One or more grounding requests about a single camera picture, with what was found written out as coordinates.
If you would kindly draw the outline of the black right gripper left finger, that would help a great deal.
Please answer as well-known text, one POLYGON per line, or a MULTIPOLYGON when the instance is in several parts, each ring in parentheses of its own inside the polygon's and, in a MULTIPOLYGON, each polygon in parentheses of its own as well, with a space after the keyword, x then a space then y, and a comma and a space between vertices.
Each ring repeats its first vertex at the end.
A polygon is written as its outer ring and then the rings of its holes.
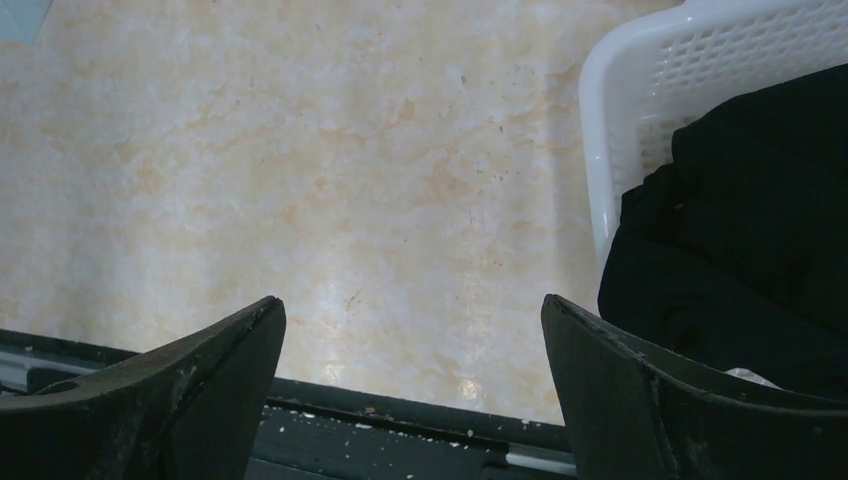
POLYGON ((142 354, 3 331, 5 479, 241 479, 286 329, 265 297, 142 354))

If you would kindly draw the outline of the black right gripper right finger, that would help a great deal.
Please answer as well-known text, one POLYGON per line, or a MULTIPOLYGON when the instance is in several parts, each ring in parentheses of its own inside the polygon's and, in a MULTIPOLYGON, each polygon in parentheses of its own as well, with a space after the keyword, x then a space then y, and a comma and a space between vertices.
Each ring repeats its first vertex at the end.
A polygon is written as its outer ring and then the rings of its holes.
POLYGON ((556 295, 545 349, 581 479, 843 479, 847 406, 746 381, 556 295))

